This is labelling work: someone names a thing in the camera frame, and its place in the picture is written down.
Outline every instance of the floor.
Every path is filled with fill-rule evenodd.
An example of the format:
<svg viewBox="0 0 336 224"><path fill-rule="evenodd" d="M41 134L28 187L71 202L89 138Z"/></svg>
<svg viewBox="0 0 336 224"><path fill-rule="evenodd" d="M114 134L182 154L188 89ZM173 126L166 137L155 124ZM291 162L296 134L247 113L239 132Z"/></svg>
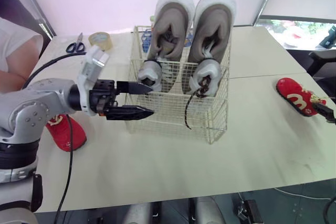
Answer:
<svg viewBox="0 0 336 224"><path fill-rule="evenodd" d="M280 188L294 194L307 195L311 197L330 198L336 194L336 179L325 180L316 183L295 185ZM257 202L259 211L264 223L272 224L323 224L322 211L326 200L313 200L290 196L274 189L249 191L241 193L244 199L254 199ZM239 200L238 194L225 194L213 196L217 202L227 224L240 224L233 211L233 201ZM62 212L58 223L83 224L94 223L96 216L102 215L104 223L121 224L123 216L129 206L110 207L93 210L69 211L65 221ZM39 224L52 224L54 212L36 214ZM329 210L330 223L336 223L336 204ZM188 199L169 200L162 202L161 224L188 223Z"/></svg>

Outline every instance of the scissors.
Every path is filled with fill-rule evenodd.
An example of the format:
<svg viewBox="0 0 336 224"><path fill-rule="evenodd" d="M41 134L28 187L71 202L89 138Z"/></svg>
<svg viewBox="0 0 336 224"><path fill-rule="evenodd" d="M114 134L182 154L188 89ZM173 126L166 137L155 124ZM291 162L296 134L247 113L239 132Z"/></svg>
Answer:
<svg viewBox="0 0 336 224"><path fill-rule="evenodd" d="M65 50L67 53L71 54L73 52L84 52L85 45L82 43L83 33L80 33L76 42L71 43Z"/></svg>

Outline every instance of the black scissors handle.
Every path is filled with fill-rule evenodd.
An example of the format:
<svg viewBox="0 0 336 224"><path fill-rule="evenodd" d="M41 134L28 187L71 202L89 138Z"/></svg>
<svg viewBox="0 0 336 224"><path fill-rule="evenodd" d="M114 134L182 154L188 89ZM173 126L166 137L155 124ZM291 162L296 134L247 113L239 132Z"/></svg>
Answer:
<svg viewBox="0 0 336 224"><path fill-rule="evenodd" d="M67 47L66 52L71 54L73 52L84 52L84 50L85 45L82 42L74 42Z"/></svg>

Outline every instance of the window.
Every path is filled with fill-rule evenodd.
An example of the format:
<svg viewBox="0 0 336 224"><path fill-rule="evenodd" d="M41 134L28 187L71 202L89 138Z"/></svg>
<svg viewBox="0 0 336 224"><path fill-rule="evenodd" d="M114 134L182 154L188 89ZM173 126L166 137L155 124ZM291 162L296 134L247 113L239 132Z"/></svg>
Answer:
<svg viewBox="0 0 336 224"><path fill-rule="evenodd" d="M256 26L264 26L286 49L314 50L329 35L331 23L260 19Z"/></svg>

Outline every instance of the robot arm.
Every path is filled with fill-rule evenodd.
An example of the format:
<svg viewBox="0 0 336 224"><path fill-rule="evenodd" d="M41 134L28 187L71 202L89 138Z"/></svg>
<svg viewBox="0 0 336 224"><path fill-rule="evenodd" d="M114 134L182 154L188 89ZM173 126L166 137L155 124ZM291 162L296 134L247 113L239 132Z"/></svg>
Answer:
<svg viewBox="0 0 336 224"><path fill-rule="evenodd" d="M118 106L119 93L143 94L152 89L141 83L117 82L115 87L113 80L98 80L106 61L106 54L93 47L78 85L72 80L45 79L24 90L0 94L0 223L34 223L31 211L40 207L43 197L41 176L35 174L36 153L44 126L53 116L84 110L107 120L139 120L154 113L140 106Z"/></svg>

